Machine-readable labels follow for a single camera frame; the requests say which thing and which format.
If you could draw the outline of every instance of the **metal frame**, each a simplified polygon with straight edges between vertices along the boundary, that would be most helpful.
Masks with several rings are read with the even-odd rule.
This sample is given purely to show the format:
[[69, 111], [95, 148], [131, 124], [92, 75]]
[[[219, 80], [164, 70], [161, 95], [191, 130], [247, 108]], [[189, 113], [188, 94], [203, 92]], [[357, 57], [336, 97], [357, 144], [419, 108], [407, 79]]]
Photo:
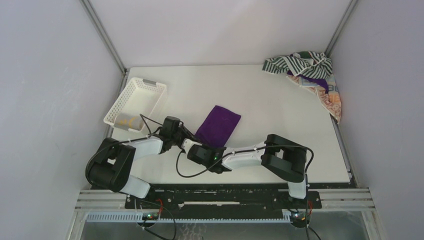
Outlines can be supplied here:
[[[116, 51], [102, 22], [96, 14], [91, 1], [79, 1], [81, 2], [88, 17], [93, 23], [93, 26], [98, 32], [105, 47], [111, 54], [119, 70], [122, 72], [121, 83], [116, 93], [117, 98], [127, 83], [129, 71], [125, 68], [121, 58], [119, 57], [118, 52]], [[328, 43], [327, 49], [325, 50], [325, 54], [327, 56], [331, 56], [340, 34], [346, 26], [346, 23], [352, 15], [352, 12], [354, 11], [357, 3], [358, 0], [351, 0], [348, 7], [346, 8], [343, 17], [341, 18], [340, 23], [338, 24], [330, 42]], [[314, 212], [359, 211], [362, 213], [369, 239], [385, 240], [386, 238], [384, 236], [384, 231], [377, 215], [370, 191], [367, 188], [355, 188], [357, 187], [357, 183], [355, 182], [356, 180], [353, 175], [354, 169], [349, 159], [349, 153], [343, 141], [339, 126], [335, 122], [334, 118], [331, 118], [331, 120], [333, 122], [337, 140], [346, 164], [346, 169], [348, 173], [351, 174], [351, 183], [333, 184], [333, 186], [328, 185], [327, 187], [332, 187], [330, 189], [313, 189], [322, 188], [323, 186], [319, 183], [311, 184], [311, 191], [319, 192], [322, 203], [322, 208], [314, 209]], [[110, 137], [112, 132], [113, 129], [108, 125], [105, 130], [104, 137]], [[109, 190], [81, 190], [74, 209], [69, 230], [66, 235], [66, 239], [79, 240], [82, 236], [84, 225], [87, 220], [117, 223], [126, 222], [128, 219], [131, 221], [141, 220], [140, 216], [134, 209], [125, 209], [126, 199], [127, 196], [125, 194], [114, 193]], [[143, 211], [154, 213], [157, 212], [158, 209], [144, 209]], [[179, 219], [179, 221], [187, 222], [187, 220], [183, 219]], [[277, 219], [277, 222], [287, 222], [287, 219], [284, 217], [284, 213], [282, 213], [281, 219]]]

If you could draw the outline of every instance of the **striped towel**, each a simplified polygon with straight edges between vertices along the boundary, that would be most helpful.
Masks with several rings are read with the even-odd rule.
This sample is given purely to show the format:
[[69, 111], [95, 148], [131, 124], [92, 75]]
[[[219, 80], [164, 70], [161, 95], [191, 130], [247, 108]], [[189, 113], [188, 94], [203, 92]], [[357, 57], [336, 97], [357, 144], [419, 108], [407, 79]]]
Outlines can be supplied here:
[[271, 74], [291, 71], [295, 77], [303, 75], [312, 79], [327, 79], [333, 73], [333, 66], [324, 53], [308, 51], [266, 59], [262, 70]]

